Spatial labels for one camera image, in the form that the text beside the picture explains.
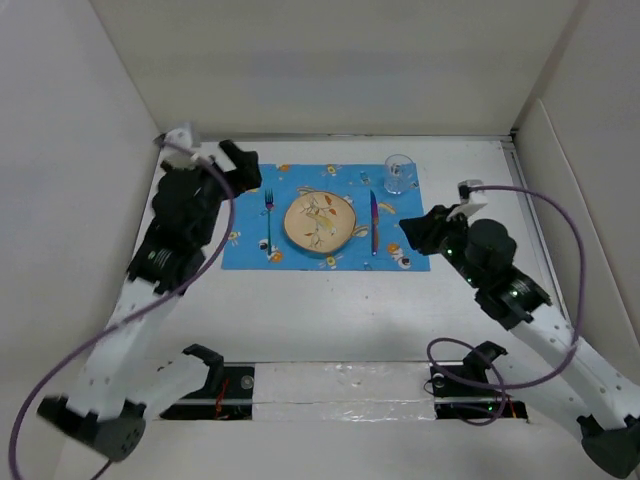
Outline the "iridescent fork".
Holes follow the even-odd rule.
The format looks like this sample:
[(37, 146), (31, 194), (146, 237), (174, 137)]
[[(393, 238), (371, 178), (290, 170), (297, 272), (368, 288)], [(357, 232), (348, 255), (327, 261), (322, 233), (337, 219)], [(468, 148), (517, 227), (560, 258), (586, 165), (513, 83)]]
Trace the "iridescent fork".
[(274, 193), (272, 189), (267, 189), (264, 196), (265, 209), (267, 212), (267, 255), (272, 255), (272, 212), (274, 210)]

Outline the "blue space-print placemat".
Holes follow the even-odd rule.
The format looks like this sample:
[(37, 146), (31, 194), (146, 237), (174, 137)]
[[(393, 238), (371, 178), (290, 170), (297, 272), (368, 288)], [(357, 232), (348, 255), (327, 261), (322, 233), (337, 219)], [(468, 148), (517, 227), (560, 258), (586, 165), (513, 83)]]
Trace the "blue space-print placemat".
[(225, 270), (428, 272), (400, 229), (423, 215), (415, 164), (408, 187), (385, 187), (382, 164), (263, 164), (262, 185), (236, 201)]

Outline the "iridescent knife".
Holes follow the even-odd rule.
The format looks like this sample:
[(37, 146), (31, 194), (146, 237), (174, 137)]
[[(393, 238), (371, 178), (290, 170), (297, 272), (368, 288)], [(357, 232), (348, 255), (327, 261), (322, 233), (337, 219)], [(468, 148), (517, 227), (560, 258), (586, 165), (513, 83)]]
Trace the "iridescent knife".
[(370, 191), (370, 215), (371, 215), (371, 254), (376, 256), (379, 249), (379, 210), (376, 195)]

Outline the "clear drinking glass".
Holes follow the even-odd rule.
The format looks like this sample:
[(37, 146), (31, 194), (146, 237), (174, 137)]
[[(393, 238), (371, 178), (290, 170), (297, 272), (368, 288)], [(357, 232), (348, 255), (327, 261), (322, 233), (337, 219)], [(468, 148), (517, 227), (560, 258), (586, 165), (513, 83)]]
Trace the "clear drinking glass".
[(415, 162), (403, 154), (394, 154), (385, 160), (384, 188), (393, 195), (410, 190), (416, 180)]

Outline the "beige round plate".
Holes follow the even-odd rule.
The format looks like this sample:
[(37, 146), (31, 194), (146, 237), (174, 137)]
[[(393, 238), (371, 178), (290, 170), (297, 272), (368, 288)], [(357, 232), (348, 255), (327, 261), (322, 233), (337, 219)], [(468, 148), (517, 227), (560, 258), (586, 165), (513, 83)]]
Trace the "beige round plate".
[(288, 239), (314, 254), (331, 254), (351, 239), (357, 224), (352, 205), (325, 191), (299, 195), (284, 215), (283, 229)]

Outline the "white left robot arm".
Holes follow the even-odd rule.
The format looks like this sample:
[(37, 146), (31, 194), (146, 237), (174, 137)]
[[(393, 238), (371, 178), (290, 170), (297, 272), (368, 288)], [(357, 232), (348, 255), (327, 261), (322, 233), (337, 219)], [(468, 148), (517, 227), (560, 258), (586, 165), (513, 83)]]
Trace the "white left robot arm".
[(222, 387), (224, 358), (192, 344), (154, 372), (140, 375), (145, 352), (161, 323), (214, 259), (204, 252), (223, 202), (260, 187), (259, 156), (233, 141), (219, 147), (233, 168), (223, 171), (205, 157), (168, 140), (167, 150), (187, 160), (160, 164), (151, 200), (153, 217), (126, 271), (119, 299), (74, 388), (46, 396), (38, 415), (110, 463), (138, 446), (149, 421), (196, 392)]

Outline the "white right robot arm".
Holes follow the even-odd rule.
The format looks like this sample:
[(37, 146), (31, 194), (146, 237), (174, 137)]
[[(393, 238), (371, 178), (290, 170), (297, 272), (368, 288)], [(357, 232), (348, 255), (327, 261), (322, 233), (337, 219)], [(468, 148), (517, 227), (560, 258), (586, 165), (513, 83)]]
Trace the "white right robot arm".
[(639, 465), (639, 387), (577, 332), (563, 325), (549, 295), (513, 264), (517, 244), (491, 219), (469, 222), (438, 205), (399, 226), (410, 247), (440, 254), (475, 289), (481, 310), (559, 369), (556, 394), (587, 456), (609, 475), (627, 478)]

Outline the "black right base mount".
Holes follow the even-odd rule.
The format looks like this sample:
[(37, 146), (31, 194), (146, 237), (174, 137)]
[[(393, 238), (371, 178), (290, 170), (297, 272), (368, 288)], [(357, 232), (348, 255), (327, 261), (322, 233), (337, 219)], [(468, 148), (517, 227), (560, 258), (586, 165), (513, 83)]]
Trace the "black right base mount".
[[(457, 376), (466, 375), (461, 362), (445, 362), (444, 368)], [(499, 392), (456, 383), (433, 366), (429, 368), (429, 376), (423, 384), (423, 390), (434, 399), (437, 420), (482, 423), (497, 413), (501, 401)], [(523, 402), (509, 397), (501, 418), (528, 421), (529, 415)]]

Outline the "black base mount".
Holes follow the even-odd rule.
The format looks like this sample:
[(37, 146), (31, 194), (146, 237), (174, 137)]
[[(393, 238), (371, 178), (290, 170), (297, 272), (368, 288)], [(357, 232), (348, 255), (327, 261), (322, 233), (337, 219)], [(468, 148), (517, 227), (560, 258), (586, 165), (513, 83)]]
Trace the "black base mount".
[(160, 418), (173, 421), (251, 420), (254, 386), (254, 364), (226, 364), (217, 384), (207, 380), (200, 390), (174, 403), (160, 414)]
[[(445, 362), (444, 368), (457, 376), (466, 375), (461, 362)], [(501, 401), (499, 392), (456, 383), (433, 366), (429, 368), (429, 376), (423, 384), (423, 390), (434, 399), (437, 420), (482, 423), (497, 413)], [(529, 415), (523, 402), (509, 397), (501, 418), (528, 421)]]

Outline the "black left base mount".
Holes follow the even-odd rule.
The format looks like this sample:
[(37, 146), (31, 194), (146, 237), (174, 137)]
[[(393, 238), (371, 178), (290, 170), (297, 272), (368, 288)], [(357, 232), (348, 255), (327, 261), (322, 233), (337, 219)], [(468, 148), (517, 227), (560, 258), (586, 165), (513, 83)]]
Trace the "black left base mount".
[(251, 420), (254, 386), (254, 364), (226, 364), (217, 384), (207, 380), (200, 390), (174, 403), (160, 414), (160, 418), (173, 421)]

